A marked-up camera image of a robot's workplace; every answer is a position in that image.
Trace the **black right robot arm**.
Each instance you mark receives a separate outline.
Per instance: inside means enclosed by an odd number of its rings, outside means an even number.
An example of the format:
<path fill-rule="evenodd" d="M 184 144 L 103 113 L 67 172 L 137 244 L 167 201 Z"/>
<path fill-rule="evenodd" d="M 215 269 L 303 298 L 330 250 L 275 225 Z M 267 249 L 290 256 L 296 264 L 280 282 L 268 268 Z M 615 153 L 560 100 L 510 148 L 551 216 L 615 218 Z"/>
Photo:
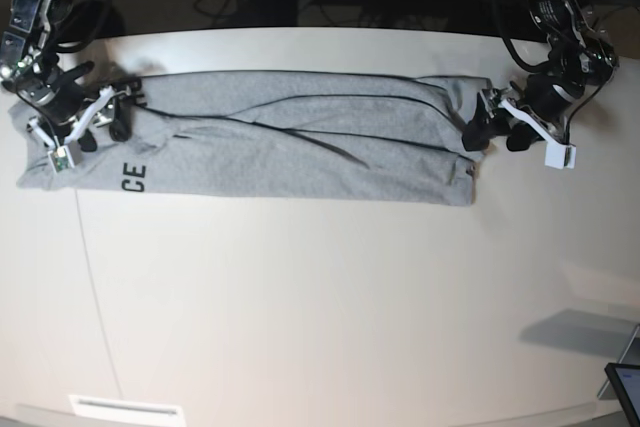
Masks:
<path fill-rule="evenodd" d="M 139 80 L 89 83 L 93 61 L 68 70 L 60 65 L 61 56 L 96 40 L 112 12 L 113 0 L 12 0 L 1 36 L 1 86 L 35 111 L 29 129 L 52 149 L 76 144 L 95 151 L 92 127 L 106 126 L 114 142 L 132 135 Z"/>

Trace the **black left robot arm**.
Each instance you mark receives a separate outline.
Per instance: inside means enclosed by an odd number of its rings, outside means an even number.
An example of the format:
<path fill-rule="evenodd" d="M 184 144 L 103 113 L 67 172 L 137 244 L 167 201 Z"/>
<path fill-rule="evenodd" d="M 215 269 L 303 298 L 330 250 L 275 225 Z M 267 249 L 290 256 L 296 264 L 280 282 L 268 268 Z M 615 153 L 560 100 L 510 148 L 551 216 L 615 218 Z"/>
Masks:
<path fill-rule="evenodd" d="M 539 141 L 567 147 L 575 115 L 611 80 L 619 65 L 610 43 L 588 24 L 577 0 L 527 0 L 531 19 L 545 35 L 550 51 L 531 64 L 517 52 L 501 13 L 491 0 L 491 15 L 512 60 L 528 77 L 524 88 L 511 86 L 477 98 L 472 119 L 462 133 L 466 151 L 483 151 L 503 137 L 511 152 L 526 151 Z"/>

